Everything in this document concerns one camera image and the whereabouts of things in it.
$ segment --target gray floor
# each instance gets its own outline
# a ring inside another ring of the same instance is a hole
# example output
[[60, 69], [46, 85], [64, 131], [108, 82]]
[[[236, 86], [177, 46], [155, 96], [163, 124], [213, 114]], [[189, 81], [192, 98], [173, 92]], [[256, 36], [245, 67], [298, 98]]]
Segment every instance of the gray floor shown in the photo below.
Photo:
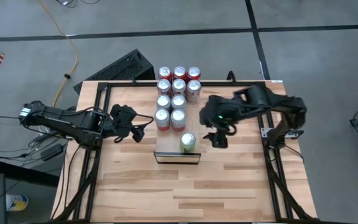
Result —
[[[95, 5], [79, 2], [74, 9], [44, 2], [67, 34], [250, 27], [246, 5], [240, 0], [101, 0]], [[358, 24], [358, 1], [258, 0], [252, 5], [259, 27]], [[0, 37], [28, 35], [58, 32], [35, 1], [0, 0]], [[271, 78], [283, 80], [288, 94], [304, 98], [309, 109], [300, 145], [318, 216], [358, 223], [358, 135], [349, 126], [358, 110], [358, 30], [272, 32], [260, 38]], [[252, 34], [74, 43], [79, 64], [58, 101], [61, 108], [76, 105], [74, 84], [133, 49], [139, 49], [155, 68], [196, 65], [205, 79], [225, 78], [229, 70], [237, 79], [263, 79]], [[11, 116], [32, 100], [51, 104], [74, 57], [65, 40], [0, 42], [0, 53], [6, 54], [0, 68], [0, 115]], [[0, 120], [0, 150], [26, 147], [34, 136], [14, 121]], [[50, 170], [60, 167], [62, 158], [33, 165]], [[55, 191], [20, 183], [11, 193], [28, 195], [30, 207], [10, 214], [9, 222], [46, 220]]]

